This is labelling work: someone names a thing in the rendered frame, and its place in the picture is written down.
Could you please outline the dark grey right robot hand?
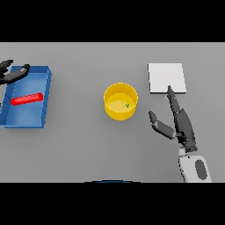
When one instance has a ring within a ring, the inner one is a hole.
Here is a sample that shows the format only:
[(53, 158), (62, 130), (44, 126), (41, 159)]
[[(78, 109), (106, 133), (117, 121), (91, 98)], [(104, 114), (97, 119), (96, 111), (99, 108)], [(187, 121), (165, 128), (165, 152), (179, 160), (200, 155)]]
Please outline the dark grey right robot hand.
[(184, 108), (181, 108), (178, 104), (175, 92), (168, 86), (167, 98), (169, 99), (171, 111), (173, 114), (175, 127), (169, 127), (168, 125), (162, 123), (153, 111), (149, 111), (149, 120), (151, 122), (152, 128), (164, 137), (173, 140), (178, 139), (178, 143), (181, 144), (186, 152), (197, 151), (195, 135), (192, 129), (192, 123), (185, 112)]

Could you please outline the blue rectangular tray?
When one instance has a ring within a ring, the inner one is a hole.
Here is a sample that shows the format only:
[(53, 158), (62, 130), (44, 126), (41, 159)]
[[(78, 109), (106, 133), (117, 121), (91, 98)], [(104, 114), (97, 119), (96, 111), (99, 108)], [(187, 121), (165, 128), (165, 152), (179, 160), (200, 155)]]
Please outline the blue rectangular tray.
[(43, 128), (51, 84), (48, 66), (31, 66), (28, 75), (5, 86), (0, 127)]

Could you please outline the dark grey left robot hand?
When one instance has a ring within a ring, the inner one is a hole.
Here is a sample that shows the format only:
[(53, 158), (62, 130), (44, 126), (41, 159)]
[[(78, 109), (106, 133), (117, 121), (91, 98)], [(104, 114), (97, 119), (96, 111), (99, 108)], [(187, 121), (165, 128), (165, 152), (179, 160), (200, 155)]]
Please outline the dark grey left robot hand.
[(24, 64), (21, 69), (6, 74), (8, 67), (13, 63), (13, 60), (6, 60), (0, 62), (0, 85), (12, 84), (18, 80), (26, 77), (29, 73), (30, 65)]

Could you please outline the pale square measuring scale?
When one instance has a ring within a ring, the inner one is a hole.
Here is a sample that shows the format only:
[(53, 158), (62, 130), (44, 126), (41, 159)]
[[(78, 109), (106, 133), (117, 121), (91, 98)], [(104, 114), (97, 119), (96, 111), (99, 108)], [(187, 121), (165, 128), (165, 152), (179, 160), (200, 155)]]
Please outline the pale square measuring scale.
[(168, 86), (175, 93), (186, 93), (185, 76), (181, 63), (149, 63), (149, 92), (166, 94)]

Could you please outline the yellow bowl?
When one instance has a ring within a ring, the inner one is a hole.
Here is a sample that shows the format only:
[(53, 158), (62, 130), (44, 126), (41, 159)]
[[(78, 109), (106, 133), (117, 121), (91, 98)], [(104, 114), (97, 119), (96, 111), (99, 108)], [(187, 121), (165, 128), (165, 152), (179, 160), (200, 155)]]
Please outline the yellow bowl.
[(114, 83), (103, 96), (105, 112), (113, 120), (127, 120), (134, 115), (138, 99), (135, 88), (130, 84)]

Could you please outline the red beaker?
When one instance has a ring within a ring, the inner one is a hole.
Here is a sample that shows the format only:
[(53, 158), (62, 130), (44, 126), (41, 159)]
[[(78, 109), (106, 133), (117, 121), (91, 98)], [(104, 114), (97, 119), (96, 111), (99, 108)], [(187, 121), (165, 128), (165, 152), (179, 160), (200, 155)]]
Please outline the red beaker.
[(25, 95), (22, 97), (16, 97), (11, 99), (12, 105), (23, 105), (23, 104), (29, 104), (32, 102), (42, 101), (43, 100), (43, 94), (42, 93), (34, 93), (31, 95)]

